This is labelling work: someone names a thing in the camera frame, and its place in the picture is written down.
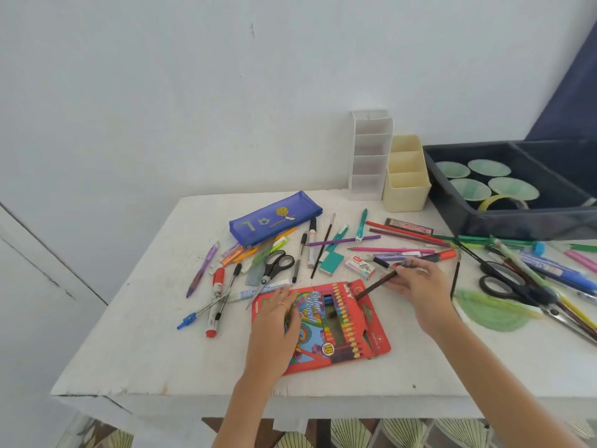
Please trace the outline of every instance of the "floor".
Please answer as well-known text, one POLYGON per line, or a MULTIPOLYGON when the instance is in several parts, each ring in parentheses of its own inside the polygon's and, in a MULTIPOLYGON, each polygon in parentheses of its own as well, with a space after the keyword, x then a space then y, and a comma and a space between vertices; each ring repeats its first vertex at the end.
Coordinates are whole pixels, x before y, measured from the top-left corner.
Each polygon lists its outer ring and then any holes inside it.
MULTIPOLYGON (((217 432, 222 419, 203 421, 217 432)), ((305 435, 274 431, 272 425, 271 419, 261 421, 256 448, 317 448, 317 420, 309 420, 305 435)), ((588 447, 597 448, 597 421, 571 428, 588 447)), ((339 419, 331 421, 331 435, 337 448, 507 448, 486 421, 472 419, 339 419)), ((126 432, 77 414, 57 448, 131 448, 133 440, 126 432)), ((176 447, 174 440, 171 447, 176 447)))

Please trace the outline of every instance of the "scissors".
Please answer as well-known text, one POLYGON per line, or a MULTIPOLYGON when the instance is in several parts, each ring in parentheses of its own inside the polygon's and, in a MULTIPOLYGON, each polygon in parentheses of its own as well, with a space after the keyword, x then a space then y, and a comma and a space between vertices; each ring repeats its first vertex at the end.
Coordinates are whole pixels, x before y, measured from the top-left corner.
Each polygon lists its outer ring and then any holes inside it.
POLYGON ((484 261, 471 250, 460 244, 467 254, 479 262, 479 268, 485 275, 479 279, 479 287, 484 293, 500 299, 519 301, 538 307, 544 314, 554 319, 571 331, 597 344, 597 331, 589 327, 566 305, 561 303, 556 293, 534 286, 524 278, 524 274, 514 264, 484 261))
POLYGON ((253 304, 255 298, 259 295, 259 293, 263 290, 265 285, 270 282, 270 280, 278 275, 281 271, 285 271, 294 265, 294 257, 286 254, 284 250, 276 250, 271 255, 269 255, 265 261, 265 272, 263 273, 263 278, 261 279, 261 284, 258 286, 257 291, 255 292, 255 296, 251 299, 249 304, 245 309, 249 309, 253 304))

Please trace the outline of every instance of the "forearm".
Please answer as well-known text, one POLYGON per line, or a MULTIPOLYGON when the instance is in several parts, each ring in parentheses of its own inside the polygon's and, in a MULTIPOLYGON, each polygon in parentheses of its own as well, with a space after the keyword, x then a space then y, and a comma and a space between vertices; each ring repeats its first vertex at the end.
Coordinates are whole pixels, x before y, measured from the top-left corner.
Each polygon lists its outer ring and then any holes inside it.
POLYGON ((258 381, 241 377, 212 448, 252 448, 269 393, 258 381))
POLYGON ((450 318, 433 338, 505 445, 585 446, 456 317, 450 318))

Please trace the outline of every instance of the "blue pencil case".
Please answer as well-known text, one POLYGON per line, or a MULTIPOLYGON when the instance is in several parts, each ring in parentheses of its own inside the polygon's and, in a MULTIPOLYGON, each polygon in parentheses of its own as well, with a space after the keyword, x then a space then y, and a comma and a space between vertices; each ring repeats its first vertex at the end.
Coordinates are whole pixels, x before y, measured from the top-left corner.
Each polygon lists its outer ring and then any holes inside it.
POLYGON ((323 211, 301 190, 277 203, 232 220, 229 222, 230 233, 243 247, 249 247, 320 216, 323 211))

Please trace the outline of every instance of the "yellow tape roll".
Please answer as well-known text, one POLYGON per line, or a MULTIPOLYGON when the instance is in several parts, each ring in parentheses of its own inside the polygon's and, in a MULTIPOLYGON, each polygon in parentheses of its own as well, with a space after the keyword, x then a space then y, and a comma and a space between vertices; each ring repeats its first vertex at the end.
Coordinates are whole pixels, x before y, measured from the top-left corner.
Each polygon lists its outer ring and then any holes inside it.
POLYGON ((493 195, 493 196, 490 196, 489 198, 487 198, 486 200, 484 200, 481 204, 479 204, 479 210, 486 211, 490 205, 495 203, 497 200, 504 199, 504 198, 511 199, 514 202, 514 204, 516 204, 517 209, 528 209, 528 204, 526 204, 525 201, 518 199, 516 196, 493 195))

